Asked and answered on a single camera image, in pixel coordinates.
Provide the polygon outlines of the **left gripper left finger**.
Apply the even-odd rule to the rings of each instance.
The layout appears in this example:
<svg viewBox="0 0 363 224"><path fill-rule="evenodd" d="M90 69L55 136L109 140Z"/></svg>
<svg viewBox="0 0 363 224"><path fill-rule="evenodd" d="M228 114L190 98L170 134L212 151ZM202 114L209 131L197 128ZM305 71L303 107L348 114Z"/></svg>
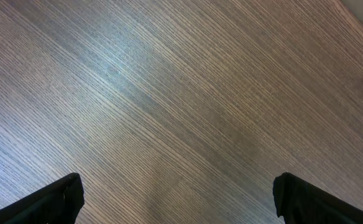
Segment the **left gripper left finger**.
<svg viewBox="0 0 363 224"><path fill-rule="evenodd" d="M0 223L74 223L84 204L81 177L74 172L0 209Z"/></svg>

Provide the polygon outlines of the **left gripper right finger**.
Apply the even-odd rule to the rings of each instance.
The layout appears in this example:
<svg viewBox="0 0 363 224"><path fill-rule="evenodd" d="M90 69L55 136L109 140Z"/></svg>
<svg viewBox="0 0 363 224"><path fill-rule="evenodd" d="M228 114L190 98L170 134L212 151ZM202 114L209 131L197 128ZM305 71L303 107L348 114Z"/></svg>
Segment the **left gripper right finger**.
<svg viewBox="0 0 363 224"><path fill-rule="evenodd" d="M362 210L289 172L274 179L273 198L286 224L363 223Z"/></svg>

